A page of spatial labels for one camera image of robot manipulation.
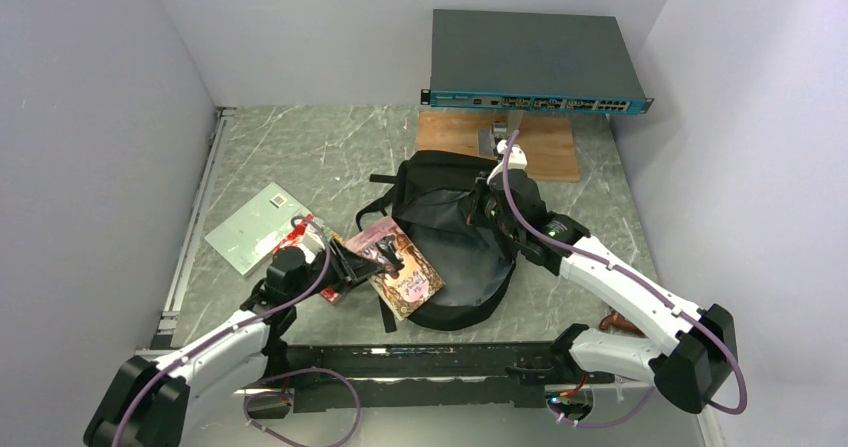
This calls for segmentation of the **red colourful book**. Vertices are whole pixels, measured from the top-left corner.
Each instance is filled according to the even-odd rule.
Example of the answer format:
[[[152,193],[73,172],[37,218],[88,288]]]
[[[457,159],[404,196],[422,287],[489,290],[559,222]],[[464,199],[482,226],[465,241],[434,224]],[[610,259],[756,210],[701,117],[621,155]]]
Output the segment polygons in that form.
[[[312,293],[330,305],[339,303],[353,278],[340,238],[313,214],[296,216],[291,227],[272,251],[269,285],[284,297],[295,298],[320,279]]]

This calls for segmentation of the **black student backpack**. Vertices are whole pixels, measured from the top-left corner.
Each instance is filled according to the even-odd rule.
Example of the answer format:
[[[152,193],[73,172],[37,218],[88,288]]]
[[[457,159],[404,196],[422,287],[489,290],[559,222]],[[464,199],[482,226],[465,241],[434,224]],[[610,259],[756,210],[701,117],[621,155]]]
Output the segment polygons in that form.
[[[392,175],[372,174],[389,189],[355,217],[390,215],[423,254],[445,285],[407,318],[435,331],[457,331],[492,316],[505,297],[516,256],[499,244],[502,236],[471,226],[460,203],[468,200],[479,175],[496,166],[492,159],[418,151]]]

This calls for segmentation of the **yellow picture book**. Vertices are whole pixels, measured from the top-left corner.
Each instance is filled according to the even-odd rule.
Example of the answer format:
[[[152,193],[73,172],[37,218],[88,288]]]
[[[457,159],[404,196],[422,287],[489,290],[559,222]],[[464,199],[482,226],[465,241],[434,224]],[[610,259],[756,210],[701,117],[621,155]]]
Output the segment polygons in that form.
[[[445,286],[441,275],[390,216],[366,227],[344,246],[382,267],[370,282],[397,320],[406,320]]]

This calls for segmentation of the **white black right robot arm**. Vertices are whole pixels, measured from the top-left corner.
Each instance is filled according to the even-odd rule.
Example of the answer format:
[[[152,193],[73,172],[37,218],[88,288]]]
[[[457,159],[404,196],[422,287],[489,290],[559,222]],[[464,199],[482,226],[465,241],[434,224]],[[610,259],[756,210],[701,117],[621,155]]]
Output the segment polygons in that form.
[[[551,345],[557,378],[609,373],[652,386],[688,413],[746,410],[735,320],[726,308],[703,308],[634,270],[587,227],[548,210],[522,170],[480,173],[461,208],[469,225],[494,231],[509,250],[583,287],[641,332],[636,338],[568,327]]]

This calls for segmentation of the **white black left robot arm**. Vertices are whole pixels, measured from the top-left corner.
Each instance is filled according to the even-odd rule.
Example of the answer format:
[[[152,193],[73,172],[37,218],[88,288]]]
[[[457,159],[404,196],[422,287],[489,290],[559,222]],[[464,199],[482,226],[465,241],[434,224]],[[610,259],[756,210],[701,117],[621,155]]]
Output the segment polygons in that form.
[[[312,260],[299,247],[278,250],[265,277],[223,324],[154,360],[135,355],[124,362],[84,444],[177,446],[191,425],[236,390],[302,374],[282,338],[297,318],[297,304],[328,287],[356,287],[383,270],[336,240]]]

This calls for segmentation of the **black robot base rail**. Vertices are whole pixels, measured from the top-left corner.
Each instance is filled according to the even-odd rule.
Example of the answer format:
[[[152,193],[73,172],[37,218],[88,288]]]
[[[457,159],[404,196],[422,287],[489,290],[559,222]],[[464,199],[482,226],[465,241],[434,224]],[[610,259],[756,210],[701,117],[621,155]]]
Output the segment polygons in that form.
[[[334,408],[508,404],[543,408],[557,390],[588,393],[610,374],[584,374],[547,341],[289,345],[252,388],[285,389],[297,413]]]

